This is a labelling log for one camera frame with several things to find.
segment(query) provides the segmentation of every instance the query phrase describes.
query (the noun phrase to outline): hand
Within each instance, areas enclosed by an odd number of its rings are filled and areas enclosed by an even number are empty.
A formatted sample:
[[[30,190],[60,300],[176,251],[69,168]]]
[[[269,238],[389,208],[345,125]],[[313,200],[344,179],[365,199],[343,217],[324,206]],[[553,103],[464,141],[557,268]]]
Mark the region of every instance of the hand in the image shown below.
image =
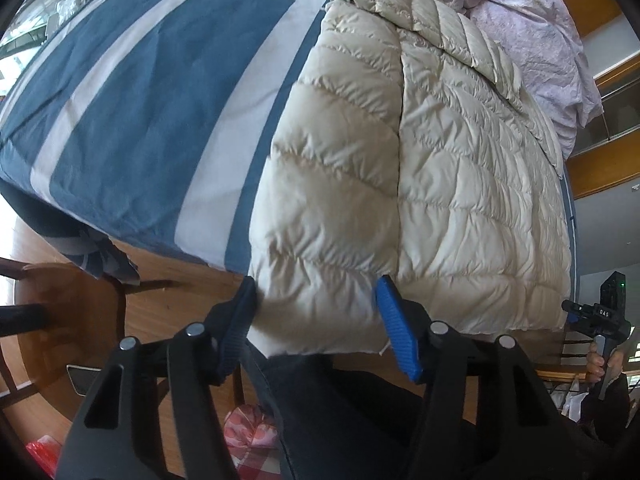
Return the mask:
[[[587,375],[586,380],[588,383],[597,383],[604,377],[604,359],[601,355],[596,354],[598,346],[595,342],[589,345],[589,353],[587,354]],[[618,378],[622,373],[622,364],[625,360],[625,355],[621,350],[616,350],[609,357],[609,368],[612,371],[612,379]]]

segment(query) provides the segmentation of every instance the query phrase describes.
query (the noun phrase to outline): blue bedsheet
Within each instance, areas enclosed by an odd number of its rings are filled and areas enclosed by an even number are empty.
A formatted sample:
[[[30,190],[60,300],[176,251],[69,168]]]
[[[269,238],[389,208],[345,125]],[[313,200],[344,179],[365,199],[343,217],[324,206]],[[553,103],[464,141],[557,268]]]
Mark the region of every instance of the blue bedsheet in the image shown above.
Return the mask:
[[[90,0],[0,105],[0,177],[129,244],[246,272],[325,2]]]

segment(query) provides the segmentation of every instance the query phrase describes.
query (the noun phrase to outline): silver screw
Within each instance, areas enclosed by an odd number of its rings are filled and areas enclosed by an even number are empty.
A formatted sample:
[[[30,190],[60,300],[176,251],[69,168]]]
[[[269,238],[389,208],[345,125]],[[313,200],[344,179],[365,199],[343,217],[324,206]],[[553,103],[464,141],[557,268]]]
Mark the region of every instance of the silver screw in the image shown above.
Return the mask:
[[[449,331],[449,327],[447,326],[447,324],[441,321],[434,321],[433,323],[431,323],[430,329],[434,334],[437,335],[445,335]]]
[[[504,348],[514,348],[516,346],[516,340],[510,335],[501,335],[498,343]]]
[[[188,336],[194,337],[200,335],[204,332],[204,325],[202,323],[191,323],[186,329],[185,332]]]
[[[131,350],[138,344],[138,340],[135,337],[126,337],[120,342],[120,350]]]

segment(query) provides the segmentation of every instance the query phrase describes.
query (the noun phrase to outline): white quilted down jacket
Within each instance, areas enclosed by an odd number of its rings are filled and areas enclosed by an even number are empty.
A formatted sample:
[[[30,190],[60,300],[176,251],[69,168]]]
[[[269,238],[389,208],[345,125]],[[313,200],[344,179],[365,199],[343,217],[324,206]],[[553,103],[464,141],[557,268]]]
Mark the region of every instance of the white quilted down jacket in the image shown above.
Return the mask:
[[[465,333],[559,328],[562,156],[507,55],[438,0],[330,0],[250,227],[265,355],[378,352],[389,274]]]

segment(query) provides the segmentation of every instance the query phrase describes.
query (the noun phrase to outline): black sleeve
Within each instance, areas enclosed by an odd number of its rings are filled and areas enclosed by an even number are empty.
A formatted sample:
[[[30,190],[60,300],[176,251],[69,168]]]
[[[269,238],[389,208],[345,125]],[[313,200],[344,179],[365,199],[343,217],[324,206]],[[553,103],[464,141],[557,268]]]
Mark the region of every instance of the black sleeve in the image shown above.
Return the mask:
[[[622,436],[629,418],[629,392],[626,375],[620,374],[607,388],[603,400],[589,393],[580,405],[580,423],[593,422],[598,438],[615,446]]]

